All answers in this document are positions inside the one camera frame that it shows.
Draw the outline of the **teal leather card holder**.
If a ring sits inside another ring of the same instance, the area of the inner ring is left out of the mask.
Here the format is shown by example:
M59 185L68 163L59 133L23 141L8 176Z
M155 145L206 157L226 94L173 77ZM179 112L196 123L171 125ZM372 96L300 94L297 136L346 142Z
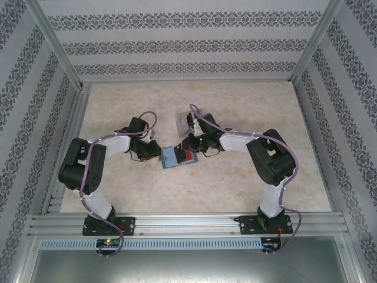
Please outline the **teal leather card holder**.
M170 147L164 147L161 150L161 155L163 156L163 160L161 161L161 164L162 164L163 169L169 169L173 167L179 167L179 166L184 166L184 165L198 162L197 154L193 152L194 160L191 160L189 162L181 162L178 164L173 148L174 148L173 146L170 146Z

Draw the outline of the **black VIP card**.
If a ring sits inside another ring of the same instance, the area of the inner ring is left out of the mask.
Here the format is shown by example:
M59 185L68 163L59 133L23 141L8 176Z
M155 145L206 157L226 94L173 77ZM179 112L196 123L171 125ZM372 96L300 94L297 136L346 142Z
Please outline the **black VIP card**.
M180 144L173 149L178 164L186 160L186 152L181 148Z

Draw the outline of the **clear acrylic card stand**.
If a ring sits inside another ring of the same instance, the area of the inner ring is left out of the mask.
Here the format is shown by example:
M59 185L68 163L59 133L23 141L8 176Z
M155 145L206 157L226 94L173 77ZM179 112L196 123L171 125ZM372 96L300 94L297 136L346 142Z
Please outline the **clear acrylic card stand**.
M198 137L203 134L199 124L199 119L194 112L180 114L176 118L176 127L180 137L187 137L189 134L193 134L195 137Z

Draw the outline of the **silver VIP card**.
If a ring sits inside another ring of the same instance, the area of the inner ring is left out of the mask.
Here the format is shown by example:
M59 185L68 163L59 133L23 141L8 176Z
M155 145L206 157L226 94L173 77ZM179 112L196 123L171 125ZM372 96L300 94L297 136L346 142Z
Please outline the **silver VIP card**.
M176 119L176 127L179 137L184 137L190 130L187 122L187 114L183 114Z

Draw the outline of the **left circuit board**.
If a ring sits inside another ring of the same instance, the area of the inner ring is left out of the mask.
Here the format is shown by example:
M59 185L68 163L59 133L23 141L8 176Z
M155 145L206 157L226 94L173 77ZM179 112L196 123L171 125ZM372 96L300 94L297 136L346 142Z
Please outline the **left circuit board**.
M97 248L118 248L120 245L119 239L97 239Z

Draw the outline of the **circuit board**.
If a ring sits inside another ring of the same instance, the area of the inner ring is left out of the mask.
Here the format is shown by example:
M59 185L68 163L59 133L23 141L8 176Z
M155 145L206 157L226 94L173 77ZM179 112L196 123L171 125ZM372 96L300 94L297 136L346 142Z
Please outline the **circuit board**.
M268 252L278 251L281 247L280 238L262 238L262 247Z
M120 245L119 239L97 239L97 248L118 248Z

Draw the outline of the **grey metal sheet panel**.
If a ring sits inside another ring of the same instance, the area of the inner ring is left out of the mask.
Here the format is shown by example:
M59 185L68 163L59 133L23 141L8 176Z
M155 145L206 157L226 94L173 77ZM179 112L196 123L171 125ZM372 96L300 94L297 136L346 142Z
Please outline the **grey metal sheet panel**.
M255 250L42 251L32 283L348 283L339 260L266 256Z

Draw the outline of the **right circuit board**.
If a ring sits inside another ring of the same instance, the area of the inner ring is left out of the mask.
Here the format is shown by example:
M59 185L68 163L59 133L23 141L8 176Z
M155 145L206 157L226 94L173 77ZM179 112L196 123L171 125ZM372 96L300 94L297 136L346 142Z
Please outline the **right circuit board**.
M262 247L268 252L278 251L281 247L280 238L262 238Z

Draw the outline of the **aluminium frame crossbar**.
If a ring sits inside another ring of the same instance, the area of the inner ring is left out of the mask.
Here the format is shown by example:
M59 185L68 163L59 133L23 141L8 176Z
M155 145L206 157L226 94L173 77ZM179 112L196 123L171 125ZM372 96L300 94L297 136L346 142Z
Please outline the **aluminium frame crossbar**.
M288 79L277 78L241 78L241 79L148 79L148 80L118 80L118 81L83 81L82 85L100 84L159 84L159 83L285 83Z

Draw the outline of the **aluminium side rail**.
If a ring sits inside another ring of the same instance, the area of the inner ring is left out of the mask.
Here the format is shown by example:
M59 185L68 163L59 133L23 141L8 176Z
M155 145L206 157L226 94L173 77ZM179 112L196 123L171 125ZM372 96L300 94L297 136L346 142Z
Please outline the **aluminium side rail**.
M65 185L58 180L59 169L64 161L71 140L80 135L91 89L92 85L84 84L75 96L61 146L59 148L57 161L55 162L54 171L41 208L41 215L60 212L65 193Z

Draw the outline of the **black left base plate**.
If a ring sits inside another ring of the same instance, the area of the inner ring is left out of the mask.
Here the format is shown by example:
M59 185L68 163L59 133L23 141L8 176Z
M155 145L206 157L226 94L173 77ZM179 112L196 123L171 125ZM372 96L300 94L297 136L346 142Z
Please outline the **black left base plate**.
M115 217L115 224L118 229L122 230L124 236L133 236L135 228L135 218L132 217ZM84 220L82 229L83 236L113 236L120 235L120 232L113 226L105 222L87 216Z

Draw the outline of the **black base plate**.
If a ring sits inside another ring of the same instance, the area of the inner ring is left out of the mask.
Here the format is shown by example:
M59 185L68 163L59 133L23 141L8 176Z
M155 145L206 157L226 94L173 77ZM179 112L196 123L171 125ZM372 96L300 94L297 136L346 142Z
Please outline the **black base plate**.
M238 222L242 235L272 235L278 234L278 231L281 231L283 235L291 235L293 233L293 226L288 215L282 216L280 220L268 228L262 227L257 215L239 216Z
M133 236L135 228L135 218L132 217L115 217L115 224L118 229L122 230L124 236ZM84 220L82 229L83 236L113 236L120 235L120 232L113 226L105 222L87 216Z

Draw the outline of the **aluminium mounting rail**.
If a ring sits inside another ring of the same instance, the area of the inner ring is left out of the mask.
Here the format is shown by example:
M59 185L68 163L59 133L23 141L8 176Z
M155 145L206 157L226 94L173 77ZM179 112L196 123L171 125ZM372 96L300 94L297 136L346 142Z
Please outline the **aluminium mounting rail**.
M210 238L241 237L246 222L240 213L122 213L134 217L134 237L140 238ZM288 213L289 226L297 229L297 236L348 235L349 228L341 212L303 212L299 217ZM31 218L27 236L39 238L81 238L85 213L51 213Z

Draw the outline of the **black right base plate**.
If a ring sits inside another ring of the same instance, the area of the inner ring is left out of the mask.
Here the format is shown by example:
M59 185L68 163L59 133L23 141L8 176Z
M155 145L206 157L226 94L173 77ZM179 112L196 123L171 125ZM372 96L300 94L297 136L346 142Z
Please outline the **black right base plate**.
M278 234L278 231L281 231L283 235L291 235L293 233L293 226L288 215L282 216L280 220L268 228L262 227L257 215L239 216L238 222L242 235L272 235Z

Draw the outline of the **aluminium frame post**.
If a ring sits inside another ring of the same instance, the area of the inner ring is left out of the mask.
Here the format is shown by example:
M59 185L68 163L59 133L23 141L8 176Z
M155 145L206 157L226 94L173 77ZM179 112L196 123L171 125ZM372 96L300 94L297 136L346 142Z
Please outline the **aluminium frame post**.
M28 236L18 260L15 275L11 283L31 283L34 268L38 259L41 240L34 235Z
M367 283L356 249L349 235L340 237L339 256L348 283Z
M74 65L72 64L67 52L64 49L63 44L54 31L48 17L39 4L39 0L24 0L24 2L29 9L33 19L42 31L49 46L58 58L58 61L62 65L65 73L70 79L70 82L73 84L76 90L81 91L82 81L80 80L79 75L74 68Z
M289 78L289 81L292 82L294 86L300 80L301 75L303 74L305 68L311 60L312 55L320 44L324 34L326 33L326 30L328 29L330 23L333 21L343 1L344 0L329 0L328 5L326 6L321 18L319 19L313 34L307 42L303 53L300 56Z

